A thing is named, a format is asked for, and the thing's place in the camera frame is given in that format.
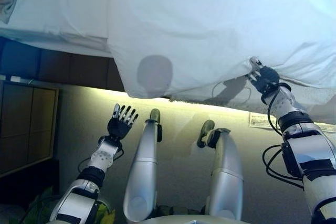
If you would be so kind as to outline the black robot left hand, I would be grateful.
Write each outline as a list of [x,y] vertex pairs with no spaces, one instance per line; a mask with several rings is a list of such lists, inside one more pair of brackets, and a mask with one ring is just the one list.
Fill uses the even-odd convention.
[[131,127],[138,118],[136,109],[132,109],[131,106],[120,106],[118,103],[115,104],[113,109],[113,114],[108,122],[107,130],[109,137],[114,140],[122,140],[126,137]]

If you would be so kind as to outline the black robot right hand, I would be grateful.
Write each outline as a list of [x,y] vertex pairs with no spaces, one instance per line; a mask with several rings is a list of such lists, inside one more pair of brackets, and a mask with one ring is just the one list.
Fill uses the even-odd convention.
[[251,72],[246,75],[249,82],[261,94],[272,92],[279,83],[279,74],[276,70],[264,66],[257,57],[251,57]]

